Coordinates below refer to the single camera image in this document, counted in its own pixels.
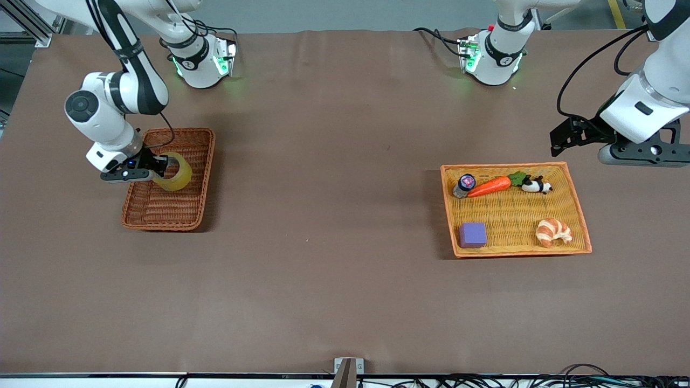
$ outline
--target brown wicker basket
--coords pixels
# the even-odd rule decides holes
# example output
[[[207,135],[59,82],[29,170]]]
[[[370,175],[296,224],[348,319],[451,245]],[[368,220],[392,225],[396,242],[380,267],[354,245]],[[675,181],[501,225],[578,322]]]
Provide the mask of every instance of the brown wicker basket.
[[[474,198],[459,200],[453,196],[453,187],[463,174],[474,175],[479,185],[516,171],[524,171],[533,177],[543,175],[544,181],[553,186],[553,191],[543,195],[511,187]],[[458,258],[575,255],[592,252],[587,225],[565,162],[441,166],[441,181],[453,252]],[[537,225],[540,220],[548,217],[570,226],[573,231],[573,241],[570,244],[556,240],[549,249],[539,243],[535,235]],[[472,249],[460,247],[457,234],[464,222],[484,223],[487,238],[485,246]]]
[[[170,139],[169,128],[150,129],[144,133],[145,144]],[[208,178],[213,161],[215,134],[207,128],[176,128],[175,140],[156,148],[156,154],[175,151],[192,168],[192,180],[178,191],[165,191],[157,184],[134,182],[122,206],[121,222],[126,228],[140,231],[191,231],[201,224],[206,204]],[[168,168],[165,178],[177,172]]]

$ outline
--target orange carrot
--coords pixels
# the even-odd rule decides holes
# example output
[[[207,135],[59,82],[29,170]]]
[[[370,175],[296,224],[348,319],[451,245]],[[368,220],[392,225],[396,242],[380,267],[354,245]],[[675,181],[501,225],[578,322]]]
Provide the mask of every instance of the orange carrot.
[[[479,197],[480,195],[486,195],[496,193],[501,190],[505,190],[510,186],[520,185],[522,184],[522,180],[524,180],[525,177],[525,173],[523,173],[522,171],[518,171],[505,177],[498,177],[492,179],[470,190],[470,192],[467,193],[467,197]]]

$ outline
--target tape roll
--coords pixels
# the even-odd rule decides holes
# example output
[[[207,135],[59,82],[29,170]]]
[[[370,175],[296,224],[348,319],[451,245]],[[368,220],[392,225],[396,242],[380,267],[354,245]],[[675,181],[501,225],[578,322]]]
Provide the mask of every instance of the tape roll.
[[[170,179],[163,179],[156,175],[153,177],[153,181],[167,191],[178,191],[185,188],[192,180],[192,167],[179,153],[167,152],[162,153],[161,156],[168,157],[168,167],[171,164],[178,164],[179,170]]]

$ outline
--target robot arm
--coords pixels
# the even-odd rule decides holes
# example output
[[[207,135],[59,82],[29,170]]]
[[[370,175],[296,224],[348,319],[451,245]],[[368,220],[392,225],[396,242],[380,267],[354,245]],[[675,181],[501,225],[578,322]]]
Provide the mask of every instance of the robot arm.
[[[97,30],[88,3],[82,0],[37,0],[67,19]],[[128,14],[144,22],[166,42],[180,76],[194,88],[209,88],[231,75],[237,52],[235,42],[212,34],[201,35],[185,12],[199,9],[203,0],[115,0]]]
[[[690,3],[647,0],[649,31],[659,47],[630,74],[591,120],[569,117],[551,131],[551,154],[593,142],[605,164],[685,166],[690,145],[680,143],[678,119],[690,111]],[[672,132],[670,142],[659,131]]]
[[[165,171],[166,160],[144,148],[124,113],[157,115],[168,104],[168,89],[149,61],[122,9],[114,0],[85,2],[89,25],[101,31],[122,63],[118,72],[92,72],[65,102],[68,119],[94,144],[86,158],[111,182],[150,180]],[[77,9],[79,18],[84,17]],[[130,171],[113,172],[127,162]]]
[[[487,85],[507,82],[522,59],[524,45],[537,29],[533,8],[563,9],[581,0],[493,0],[498,21],[491,30],[460,42],[460,66],[464,72]]]

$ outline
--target panda toy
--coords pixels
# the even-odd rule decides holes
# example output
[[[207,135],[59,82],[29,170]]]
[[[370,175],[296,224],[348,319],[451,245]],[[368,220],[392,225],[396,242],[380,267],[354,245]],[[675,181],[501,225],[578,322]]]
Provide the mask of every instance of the panda toy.
[[[539,175],[534,180],[531,178],[532,175],[527,175],[522,180],[520,187],[522,187],[523,191],[526,191],[527,193],[544,193],[544,195],[546,195],[546,193],[553,190],[553,187],[551,187],[550,183],[542,182],[542,179],[544,179],[542,175]]]

